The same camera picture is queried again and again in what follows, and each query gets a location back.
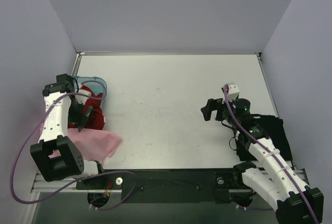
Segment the white tabletop surface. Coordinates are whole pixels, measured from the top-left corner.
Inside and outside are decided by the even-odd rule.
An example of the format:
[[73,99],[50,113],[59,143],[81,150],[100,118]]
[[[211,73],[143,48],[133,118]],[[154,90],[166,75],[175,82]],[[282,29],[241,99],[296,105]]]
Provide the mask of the white tabletop surface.
[[200,108],[235,82],[251,113],[274,115],[255,55],[83,55],[79,76],[108,85],[105,130],[123,138],[105,169],[229,168],[232,132]]

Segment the gray floor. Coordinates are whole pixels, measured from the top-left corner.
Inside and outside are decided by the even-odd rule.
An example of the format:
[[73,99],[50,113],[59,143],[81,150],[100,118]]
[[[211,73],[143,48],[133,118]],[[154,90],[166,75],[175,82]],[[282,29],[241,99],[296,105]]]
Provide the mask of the gray floor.
[[[262,199],[252,205],[268,207]],[[33,224],[222,223],[277,224],[274,211],[236,210],[233,204],[123,204],[107,212],[88,210],[86,193],[60,193],[37,206]]]

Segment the cloth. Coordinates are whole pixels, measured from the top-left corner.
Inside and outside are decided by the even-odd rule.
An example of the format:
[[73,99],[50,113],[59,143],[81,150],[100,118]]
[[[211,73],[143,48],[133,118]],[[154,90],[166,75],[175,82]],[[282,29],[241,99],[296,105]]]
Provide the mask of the cloth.
[[[83,159],[88,161],[99,161],[101,164],[107,157],[113,156],[122,138],[112,132],[83,129],[68,129],[68,137],[82,153]],[[55,151],[50,157],[60,156]]]
[[[280,150],[280,155],[285,161],[292,161],[292,152],[289,147],[289,143],[284,131],[284,121],[272,115],[259,115],[252,114],[260,118],[255,119],[255,122],[263,127],[263,129],[269,134],[274,146]],[[251,155],[245,148],[236,141],[237,155],[240,161],[256,161],[257,159]]]
[[[103,93],[95,95],[90,88],[84,85],[82,85],[80,89],[91,92],[92,97],[101,98],[103,96]],[[82,113],[85,113],[89,106],[92,106],[93,108],[84,128],[95,129],[95,130],[102,130],[104,128],[105,121],[104,121],[103,111],[100,108],[100,104],[101,104],[100,100],[87,99],[84,108],[82,110]],[[77,127],[71,123],[68,123],[68,128],[77,128]]]

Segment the screw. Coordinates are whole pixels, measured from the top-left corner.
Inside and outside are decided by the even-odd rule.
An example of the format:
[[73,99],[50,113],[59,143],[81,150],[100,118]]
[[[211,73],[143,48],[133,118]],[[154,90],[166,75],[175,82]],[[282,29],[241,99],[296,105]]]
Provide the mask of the screw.
[[224,184],[224,180],[223,180],[223,178],[222,177],[218,177],[217,178],[217,183],[219,184],[219,185],[222,185],[222,184]]

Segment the red cloth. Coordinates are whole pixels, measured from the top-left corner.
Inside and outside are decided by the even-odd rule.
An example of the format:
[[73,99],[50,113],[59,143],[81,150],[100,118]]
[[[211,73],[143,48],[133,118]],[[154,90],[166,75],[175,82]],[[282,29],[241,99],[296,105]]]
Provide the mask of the red cloth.
[[[80,89],[91,92],[92,97],[101,98],[103,96],[103,93],[99,93],[96,96],[92,92],[92,90],[86,86],[82,86]],[[102,130],[104,128],[105,121],[104,121],[103,111],[100,108],[100,104],[101,104],[100,100],[88,99],[86,101],[82,113],[85,113],[89,106],[92,106],[93,109],[89,115],[88,121],[84,126],[84,128],[94,129],[94,130]],[[68,128],[77,128],[77,127],[74,126],[73,124],[68,123]]]

